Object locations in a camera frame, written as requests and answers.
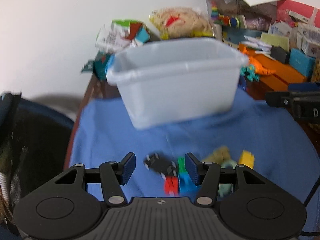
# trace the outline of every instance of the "white box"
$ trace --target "white box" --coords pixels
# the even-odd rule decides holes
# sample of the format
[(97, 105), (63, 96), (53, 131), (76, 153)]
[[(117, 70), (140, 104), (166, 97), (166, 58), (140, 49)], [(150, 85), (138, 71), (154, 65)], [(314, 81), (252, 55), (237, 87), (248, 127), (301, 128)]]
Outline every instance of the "white box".
[(305, 23), (298, 23), (298, 32), (305, 36), (308, 40), (320, 43), (320, 28), (310, 26)]
[(107, 81), (117, 85), (137, 129), (231, 108), (248, 57), (213, 38), (151, 42), (116, 54)]
[(318, 51), (320, 50), (320, 44), (307, 39), (307, 37), (302, 36), (302, 46), (301, 50), (310, 57), (316, 57)]
[(301, 50), (302, 46), (302, 35), (300, 33), (297, 33), (297, 47)]

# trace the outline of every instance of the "white wall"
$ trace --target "white wall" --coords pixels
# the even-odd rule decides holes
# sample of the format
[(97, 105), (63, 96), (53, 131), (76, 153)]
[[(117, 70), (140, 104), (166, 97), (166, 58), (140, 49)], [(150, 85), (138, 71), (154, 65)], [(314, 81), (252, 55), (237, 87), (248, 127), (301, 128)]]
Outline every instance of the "white wall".
[(167, 6), (206, 10), (205, 0), (0, 0), (0, 93), (81, 97), (90, 75), (80, 69), (96, 54), (99, 28), (115, 18), (150, 26), (149, 14)]

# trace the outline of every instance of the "red toy block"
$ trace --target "red toy block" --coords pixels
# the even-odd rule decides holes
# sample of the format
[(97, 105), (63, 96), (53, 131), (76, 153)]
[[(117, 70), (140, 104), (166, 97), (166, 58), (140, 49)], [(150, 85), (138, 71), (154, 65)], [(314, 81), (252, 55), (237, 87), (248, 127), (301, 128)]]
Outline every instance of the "red toy block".
[(164, 182), (164, 193), (170, 196), (178, 195), (179, 192), (179, 183), (178, 177), (165, 177)]

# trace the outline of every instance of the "blue tablecloth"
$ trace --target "blue tablecloth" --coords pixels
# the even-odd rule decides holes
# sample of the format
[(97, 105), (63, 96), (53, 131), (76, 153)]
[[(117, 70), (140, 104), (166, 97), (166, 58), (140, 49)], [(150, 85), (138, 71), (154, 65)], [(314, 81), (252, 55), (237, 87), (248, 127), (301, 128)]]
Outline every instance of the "blue tablecloth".
[[(285, 109), (270, 108), (238, 90), (232, 109), (224, 114), (171, 123), (137, 131), (120, 98), (97, 99), (83, 110), (70, 166), (84, 163), (96, 168), (106, 161), (120, 161), (128, 152), (137, 157), (136, 169), (122, 189), (133, 196), (164, 197), (163, 180), (143, 165), (145, 156), (162, 151), (172, 160), (192, 152), (199, 159), (226, 145), (237, 161), (242, 150), (255, 156), (254, 169), (302, 202), (320, 173), (318, 155), (301, 127)], [(103, 200), (101, 187), (88, 191)], [(304, 231), (318, 224), (319, 191), (307, 207)]]

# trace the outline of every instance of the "teal box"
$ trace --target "teal box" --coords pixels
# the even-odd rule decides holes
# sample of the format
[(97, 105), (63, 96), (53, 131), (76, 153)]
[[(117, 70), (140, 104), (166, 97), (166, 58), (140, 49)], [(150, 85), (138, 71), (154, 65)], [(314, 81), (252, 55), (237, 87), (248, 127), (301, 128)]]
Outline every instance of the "teal box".
[(305, 77), (311, 77), (315, 58), (305, 55), (301, 50), (292, 49), (289, 64)]
[(226, 41), (230, 41), (234, 44), (239, 44), (243, 41), (247, 41), (244, 36), (249, 36), (253, 38), (261, 37), (263, 31), (248, 30), (241, 28), (233, 28), (229, 26), (222, 27), (222, 36)]

